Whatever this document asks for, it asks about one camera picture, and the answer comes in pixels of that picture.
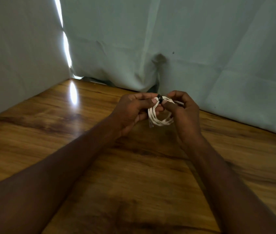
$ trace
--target white fabric backdrop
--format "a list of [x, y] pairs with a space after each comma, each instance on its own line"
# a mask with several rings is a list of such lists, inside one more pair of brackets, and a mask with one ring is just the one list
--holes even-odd
[[75, 75], [276, 132], [276, 0], [60, 1]]
[[0, 112], [70, 77], [54, 0], [0, 0]]

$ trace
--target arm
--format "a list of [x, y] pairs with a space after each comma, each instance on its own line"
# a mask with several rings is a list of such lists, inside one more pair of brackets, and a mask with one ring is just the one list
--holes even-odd
[[146, 119], [157, 94], [121, 97], [113, 113], [35, 165], [0, 182], [0, 233], [40, 233], [99, 150]]
[[184, 108], [163, 101], [172, 112], [181, 148], [200, 175], [228, 233], [276, 233], [276, 216], [239, 179], [225, 160], [202, 136], [199, 107], [191, 97], [173, 91], [168, 97], [184, 103]]

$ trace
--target brown wood surface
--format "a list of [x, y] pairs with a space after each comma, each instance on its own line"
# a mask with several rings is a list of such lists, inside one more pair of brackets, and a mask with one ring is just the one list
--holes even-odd
[[[1, 113], [0, 181], [94, 126], [127, 92], [71, 79]], [[276, 134], [206, 112], [200, 118], [204, 136], [276, 213]], [[44, 233], [218, 233], [188, 165], [173, 125], [141, 122], [101, 152]]]

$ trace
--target white cable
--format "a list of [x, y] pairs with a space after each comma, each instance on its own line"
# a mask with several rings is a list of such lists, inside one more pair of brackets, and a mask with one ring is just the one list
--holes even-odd
[[[163, 98], [163, 100], [174, 103], [174, 101], [170, 98], [167, 98], [165, 96], [162, 96], [162, 98]], [[167, 118], [165, 118], [163, 121], [160, 121], [158, 118], [156, 118], [156, 107], [159, 105], [159, 98], [156, 97], [155, 99], [156, 99], [156, 105], [154, 105], [154, 107], [148, 109], [148, 116], [149, 116], [150, 121], [154, 125], [158, 125], [158, 126], [172, 124], [174, 120], [173, 120], [173, 118], [171, 118], [171, 113], [169, 113]]]

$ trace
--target wooden table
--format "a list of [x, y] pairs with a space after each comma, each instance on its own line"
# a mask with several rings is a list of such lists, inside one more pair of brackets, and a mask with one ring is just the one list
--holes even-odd
[[[70, 79], [1, 113], [0, 181], [94, 126], [125, 93]], [[276, 134], [206, 112], [200, 118], [204, 136], [276, 213]], [[188, 165], [174, 125], [141, 122], [100, 154], [44, 233], [218, 233]]]

